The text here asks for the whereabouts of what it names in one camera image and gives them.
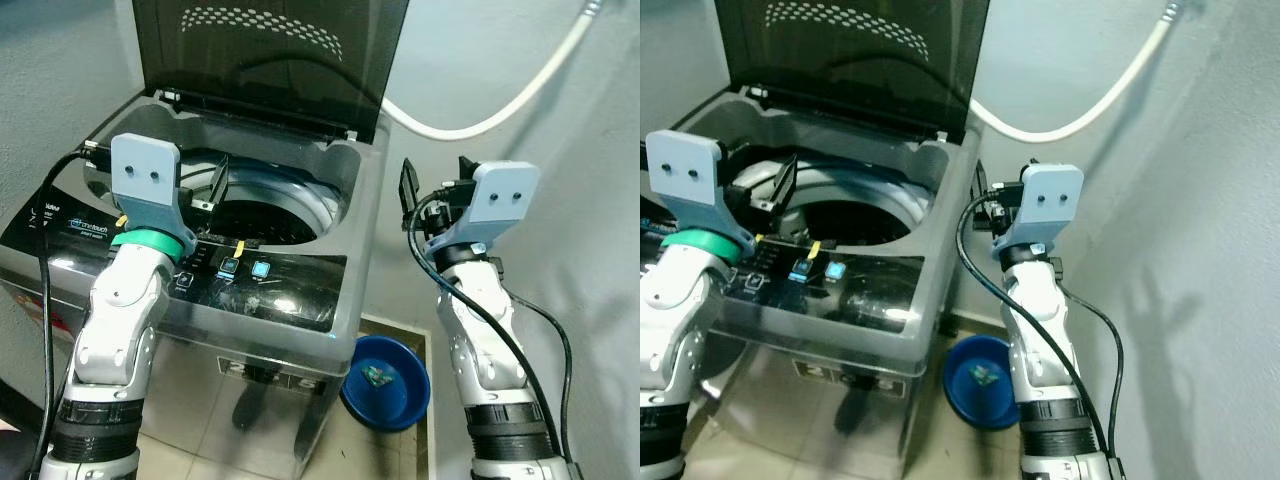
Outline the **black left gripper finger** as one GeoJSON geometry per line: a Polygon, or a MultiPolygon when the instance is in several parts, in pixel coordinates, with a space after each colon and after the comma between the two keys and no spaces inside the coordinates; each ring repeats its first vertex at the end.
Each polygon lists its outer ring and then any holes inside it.
{"type": "Polygon", "coordinates": [[[207,198],[207,210],[215,212],[220,204],[227,197],[227,191],[229,189],[230,178],[230,155],[223,154],[219,159],[216,168],[212,174],[212,179],[209,183],[210,193],[207,198]]]}
{"type": "Polygon", "coordinates": [[[780,164],[774,175],[774,214],[783,214],[790,205],[797,183],[799,154],[792,154],[780,164]]]}

